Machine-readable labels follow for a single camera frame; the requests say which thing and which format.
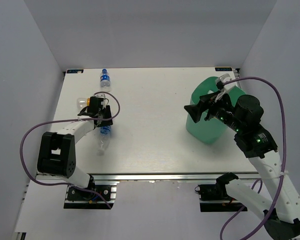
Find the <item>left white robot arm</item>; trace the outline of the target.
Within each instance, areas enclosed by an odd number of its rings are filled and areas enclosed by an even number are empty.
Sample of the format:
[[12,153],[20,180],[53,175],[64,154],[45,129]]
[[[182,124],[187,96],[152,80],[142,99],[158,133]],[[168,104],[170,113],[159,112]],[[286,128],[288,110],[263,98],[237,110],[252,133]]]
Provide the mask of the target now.
[[77,166],[76,144],[95,129],[111,126],[113,121],[103,93],[91,96],[79,109],[79,120],[57,132],[47,131],[42,135],[37,171],[78,187],[80,196],[89,200],[95,196],[96,187],[92,176]]

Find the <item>small bottle yellow cap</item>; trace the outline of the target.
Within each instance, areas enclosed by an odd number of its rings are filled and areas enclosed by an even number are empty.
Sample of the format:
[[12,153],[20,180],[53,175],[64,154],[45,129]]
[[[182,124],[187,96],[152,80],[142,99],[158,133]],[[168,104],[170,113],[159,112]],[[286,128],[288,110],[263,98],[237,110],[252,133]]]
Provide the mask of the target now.
[[84,108],[90,105],[90,98],[89,97],[80,97],[76,100],[76,106],[78,111],[82,111]]

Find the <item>clear bottle blue label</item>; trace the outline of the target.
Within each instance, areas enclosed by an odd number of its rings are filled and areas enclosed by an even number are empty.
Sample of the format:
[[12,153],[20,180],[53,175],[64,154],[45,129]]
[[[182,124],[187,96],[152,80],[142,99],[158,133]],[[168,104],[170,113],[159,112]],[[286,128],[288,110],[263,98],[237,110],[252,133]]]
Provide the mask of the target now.
[[105,154],[105,151],[107,150],[111,141],[111,132],[112,132],[112,128],[110,125],[99,127],[98,149],[97,149],[97,153],[99,156]]

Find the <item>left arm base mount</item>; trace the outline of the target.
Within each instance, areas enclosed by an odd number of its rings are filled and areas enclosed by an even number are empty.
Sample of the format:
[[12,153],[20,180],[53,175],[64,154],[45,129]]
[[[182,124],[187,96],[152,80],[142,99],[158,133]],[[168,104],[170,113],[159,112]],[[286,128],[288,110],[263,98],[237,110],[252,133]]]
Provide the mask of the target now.
[[115,203],[117,184],[97,184],[94,190],[106,200],[110,207],[108,207],[99,195],[70,187],[67,188],[63,208],[74,210],[110,210]]

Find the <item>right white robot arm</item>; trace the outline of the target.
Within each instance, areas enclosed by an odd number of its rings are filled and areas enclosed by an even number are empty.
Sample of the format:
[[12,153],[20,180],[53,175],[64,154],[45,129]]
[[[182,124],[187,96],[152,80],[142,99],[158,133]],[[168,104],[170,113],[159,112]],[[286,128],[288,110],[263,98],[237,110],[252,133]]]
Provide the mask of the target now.
[[260,101],[244,94],[232,105],[227,94],[217,98],[216,93],[210,93],[184,109],[194,123],[206,112],[206,121],[216,118],[235,132],[236,145],[257,170],[271,199],[253,191],[232,172],[216,179],[216,195],[223,200],[233,198],[252,211],[273,240],[291,240],[299,236],[300,195],[282,169],[284,162],[276,142],[260,124],[264,114]]

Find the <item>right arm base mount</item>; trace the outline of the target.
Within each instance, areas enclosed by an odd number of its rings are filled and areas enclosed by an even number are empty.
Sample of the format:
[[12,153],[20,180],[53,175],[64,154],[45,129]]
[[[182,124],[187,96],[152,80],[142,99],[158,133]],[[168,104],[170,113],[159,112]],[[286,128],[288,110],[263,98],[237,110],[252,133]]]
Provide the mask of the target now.
[[214,184],[205,183],[196,186],[194,191],[199,195],[200,212],[237,212],[241,208],[243,208],[243,212],[247,212],[248,209],[235,198],[229,196],[226,191],[226,184],[238,179],[237,175],[228,172],[218,177]]

